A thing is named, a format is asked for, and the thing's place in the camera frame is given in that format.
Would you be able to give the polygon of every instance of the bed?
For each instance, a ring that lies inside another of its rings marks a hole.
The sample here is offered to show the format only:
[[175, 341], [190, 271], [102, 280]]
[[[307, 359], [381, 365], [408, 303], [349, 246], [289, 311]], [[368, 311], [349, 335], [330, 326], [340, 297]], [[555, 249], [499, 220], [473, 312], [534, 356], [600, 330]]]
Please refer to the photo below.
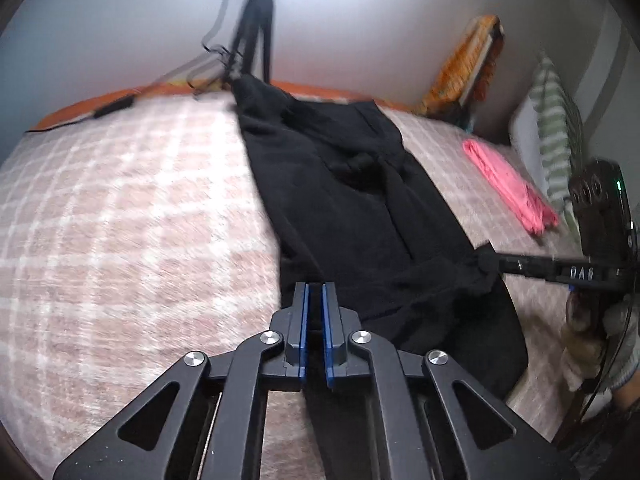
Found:
[[[527, 235], [461, 130], [383, 111], [474, 245], [580, 254], [563, 226]], [[0, 420], [44, 479], [183, 354], [229, 351], [278, 308], [276, 240], [226, 92], [155, 96], [25, 136], [0, 168], [0, 208]], [[508, 405], [551, 439], [567, 407], [567, 290], [505, 281], [529, 351]], [[270, 394], [262, 478], [324, 478], [302, 394]]]

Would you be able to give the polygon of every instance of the green striped towel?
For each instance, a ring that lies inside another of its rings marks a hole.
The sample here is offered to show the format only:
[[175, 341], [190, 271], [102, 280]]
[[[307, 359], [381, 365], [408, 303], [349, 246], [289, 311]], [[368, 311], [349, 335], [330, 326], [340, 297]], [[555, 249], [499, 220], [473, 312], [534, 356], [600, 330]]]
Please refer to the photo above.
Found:
[[549, 202], [580, 241], [569, 194], [569, 177], [582, 167], [582, 120], [580, 111], [560, 83], [553, 62], [541, 54], [529, 91], [538, 114], [540, 157]]

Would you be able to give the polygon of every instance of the glove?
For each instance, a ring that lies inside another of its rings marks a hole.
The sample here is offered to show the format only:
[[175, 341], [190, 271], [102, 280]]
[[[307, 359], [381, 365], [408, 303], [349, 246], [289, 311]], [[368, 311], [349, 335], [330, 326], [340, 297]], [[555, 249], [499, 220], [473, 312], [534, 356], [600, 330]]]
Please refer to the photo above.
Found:
[[[564, 345], [560, 359], [562, 374], [569, 390], [574, 392], [580, 388], [585, 379], [598, 376], [602, 357], [606, 352], [604, 368], [607, 370], [610, 366], [610, 369], [602, 378], [598, 391], [617, 390], [632, 377], [640, 362], [638, 304], [633, 306], [626, 333], [624, 327], [630, 298], [626, 297], [621, 303], [607, 309], [602, 320], [609, 339], [607, 344], [603, 338], [584, 333], [592, 322], [592, 311], [588, 306], [590, 299], [588, 295], [576, 291], [573, 291], [567, 299], [566, 323], [560, 330], [560, 339]], [[620, 351], [610, 365], [620, 340], [622, 340]]]

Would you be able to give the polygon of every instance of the white wall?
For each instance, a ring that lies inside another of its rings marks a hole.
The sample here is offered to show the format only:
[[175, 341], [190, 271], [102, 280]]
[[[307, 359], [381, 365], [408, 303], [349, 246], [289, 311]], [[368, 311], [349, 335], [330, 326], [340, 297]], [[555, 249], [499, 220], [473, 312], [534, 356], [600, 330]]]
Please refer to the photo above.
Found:
[[631, 208], [640, 203], [640, 52], [631, 44], [620, 82], [589, 140], [589, 154], [622, 169]]
[[574, 94], [574, 102], [586, 123], [609, 78], [620, 45], [622, 20], [609, 2], [605, 5], [598, 41]]
[[[230, 39], [231, 0], [220, 40]], [[149, 82], [198, 53], [220, 0], [25, 0], [0, 37], [0, 160], [65, 105]], [[479, 127], [498, 134], [540, 48], [575, 91], [604, 0], [276, 0], [273, 76], [412, 103], [468, 21], [496, 13], [506, 47]]]

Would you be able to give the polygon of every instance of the pink cloth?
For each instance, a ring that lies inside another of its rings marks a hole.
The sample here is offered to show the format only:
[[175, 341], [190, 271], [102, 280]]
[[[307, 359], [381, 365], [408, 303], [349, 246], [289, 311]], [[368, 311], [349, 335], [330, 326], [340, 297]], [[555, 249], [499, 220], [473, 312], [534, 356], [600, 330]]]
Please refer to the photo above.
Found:
[[500, 153], [472, 139], [463, 141], [462, 149], [529, 234], [540, 236], [547, 226], [558, 225], [556, 212]]

